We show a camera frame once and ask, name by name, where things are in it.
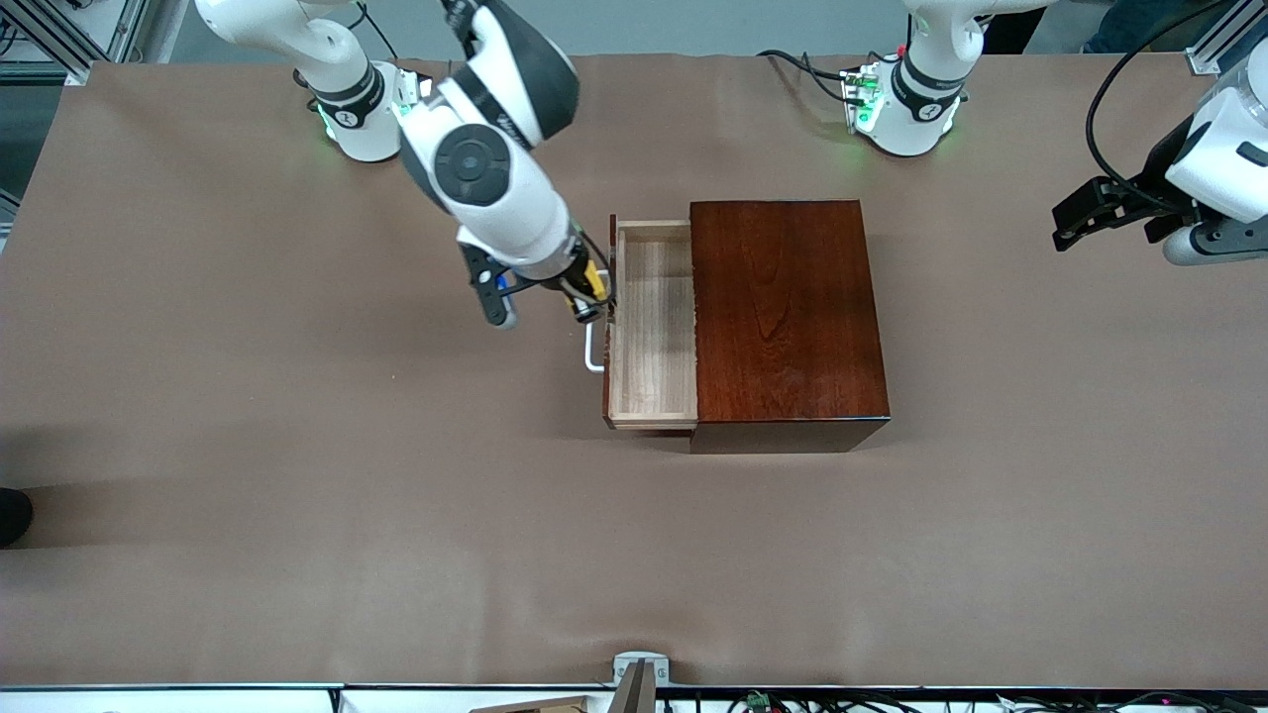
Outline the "metal left base connector plate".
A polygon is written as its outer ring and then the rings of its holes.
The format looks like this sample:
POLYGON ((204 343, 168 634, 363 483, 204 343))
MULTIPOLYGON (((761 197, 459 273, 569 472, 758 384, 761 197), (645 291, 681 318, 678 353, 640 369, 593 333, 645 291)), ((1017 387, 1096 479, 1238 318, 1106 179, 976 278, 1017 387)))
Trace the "metal left base connector plate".
POLYGON ((851 134, 871 134, 883 112, 883 60, 838 72, 844 119, 851 134))

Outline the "aluminium frame structure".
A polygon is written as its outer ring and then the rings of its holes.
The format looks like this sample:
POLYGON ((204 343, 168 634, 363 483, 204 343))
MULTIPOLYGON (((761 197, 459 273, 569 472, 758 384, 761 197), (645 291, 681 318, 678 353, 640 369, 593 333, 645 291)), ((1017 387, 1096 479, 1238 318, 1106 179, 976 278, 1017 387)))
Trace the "aluminium frame structure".
POLYGON ((95 63, 139 60, 158 0, 0 0, 0 85, 82 85, 95 63))

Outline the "brown table cover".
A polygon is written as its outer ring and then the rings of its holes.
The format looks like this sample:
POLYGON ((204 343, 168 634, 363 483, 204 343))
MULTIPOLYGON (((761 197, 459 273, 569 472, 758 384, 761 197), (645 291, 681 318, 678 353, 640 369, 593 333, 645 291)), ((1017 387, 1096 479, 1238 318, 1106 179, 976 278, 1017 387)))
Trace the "brown table cover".
POLYGON ((1111 66, 983 60, 907 161, 784 63, 576 60, 536 159, 595 239, 861 200, 891 422, 777 457, 607 430, 566 302, 489 329, 289 69, 95 69, 0 255, 0 684, 1268 688, 1268 260, 1055 252, 1111 66))

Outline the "wooden drawer with white handle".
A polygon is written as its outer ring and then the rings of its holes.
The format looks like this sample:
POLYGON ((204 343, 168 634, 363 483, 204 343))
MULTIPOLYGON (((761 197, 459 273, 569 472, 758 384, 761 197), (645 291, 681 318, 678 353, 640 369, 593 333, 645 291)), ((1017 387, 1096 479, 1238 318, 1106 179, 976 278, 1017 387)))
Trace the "wooden drawer with white handle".
POLYGON ((614 303, 585 329, 585 365, 604 382, 601 416, 619 433, 689 435, 697 425, 691 226, 611 214, 606 247, 614 303))

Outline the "white table edge rail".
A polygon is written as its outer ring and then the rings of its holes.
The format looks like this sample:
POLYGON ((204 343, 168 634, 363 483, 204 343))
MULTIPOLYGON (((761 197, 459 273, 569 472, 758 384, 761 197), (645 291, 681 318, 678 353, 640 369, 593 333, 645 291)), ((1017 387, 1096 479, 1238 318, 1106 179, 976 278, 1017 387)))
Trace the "white table edge rail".
POLYGON ((0 688, 0 713, 470 713, 571 699, 605 713, 607 691, 326 688, 0 688))

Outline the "blue trouser leg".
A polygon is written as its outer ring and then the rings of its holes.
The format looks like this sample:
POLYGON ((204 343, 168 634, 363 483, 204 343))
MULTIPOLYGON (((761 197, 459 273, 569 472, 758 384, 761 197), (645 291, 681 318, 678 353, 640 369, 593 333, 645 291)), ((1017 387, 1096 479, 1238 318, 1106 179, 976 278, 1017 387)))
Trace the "blue trouser leg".
POLYGON ((1141 47, 1153 32, 1205 0, 1112 0, 1080 55, 1123 55, 1141 47))

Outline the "aluminium profile bar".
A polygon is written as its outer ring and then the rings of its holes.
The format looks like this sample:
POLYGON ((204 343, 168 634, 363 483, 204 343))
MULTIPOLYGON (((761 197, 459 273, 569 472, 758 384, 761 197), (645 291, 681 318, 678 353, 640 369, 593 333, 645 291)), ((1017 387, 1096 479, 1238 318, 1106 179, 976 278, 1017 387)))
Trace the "aluminium profile bar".
POLYGON ((1222 72, 1227 55, 1260 25, 1268 29, 1268 0, 1232 0, 1208 30, 1186 48, 1191 72, 1196 76, 1222 72))

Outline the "metal right base connector plate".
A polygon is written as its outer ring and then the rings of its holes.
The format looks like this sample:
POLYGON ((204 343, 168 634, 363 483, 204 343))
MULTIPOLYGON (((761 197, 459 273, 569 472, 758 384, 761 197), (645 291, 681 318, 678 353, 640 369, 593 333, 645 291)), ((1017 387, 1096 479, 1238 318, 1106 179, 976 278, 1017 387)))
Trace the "metal right base connector plate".
POLYGON ((397 113, 408 113, 430 96, 434 84, 431 75, 418 74, 412 69, 399 66, 394 66, 392 71, 394 72, 392 105, 397 113))

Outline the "dark wooden drawer cabinet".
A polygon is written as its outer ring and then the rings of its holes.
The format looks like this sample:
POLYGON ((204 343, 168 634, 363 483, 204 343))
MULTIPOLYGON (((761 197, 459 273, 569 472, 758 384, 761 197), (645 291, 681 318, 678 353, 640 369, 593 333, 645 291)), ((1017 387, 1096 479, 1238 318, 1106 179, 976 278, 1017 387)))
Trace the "dark wooden drawer cabinet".
POLYGON ((847 453, 891 420, 862 206, 689 208, 694 455, 847 453))

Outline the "black shoe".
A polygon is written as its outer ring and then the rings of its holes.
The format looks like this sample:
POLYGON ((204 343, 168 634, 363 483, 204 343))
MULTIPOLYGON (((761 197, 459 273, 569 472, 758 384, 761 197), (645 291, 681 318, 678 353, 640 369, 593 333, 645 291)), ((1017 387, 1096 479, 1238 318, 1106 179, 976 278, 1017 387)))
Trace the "black shoe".
POLYGON ((20 490, 0 487, 0 548, 14 546, 36 519, 36 505, 20 490))

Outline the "metal base connector plate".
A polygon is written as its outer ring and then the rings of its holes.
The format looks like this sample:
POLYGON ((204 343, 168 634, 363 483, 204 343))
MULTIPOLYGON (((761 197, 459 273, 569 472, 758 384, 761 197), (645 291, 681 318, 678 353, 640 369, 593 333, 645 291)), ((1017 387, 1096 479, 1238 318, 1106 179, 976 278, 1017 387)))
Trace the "metal base connector plate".
POLYGON ((844 119, 851 134, 871 134, 883 112, 883 60, 838 72, 844 119))
POLYGON ((408 113, 430 96, 434 84, 431 75, 418 74, 412 69, 399 66, 394 66, 392 71, 394 72, 392 105, 397 113, 408 113))

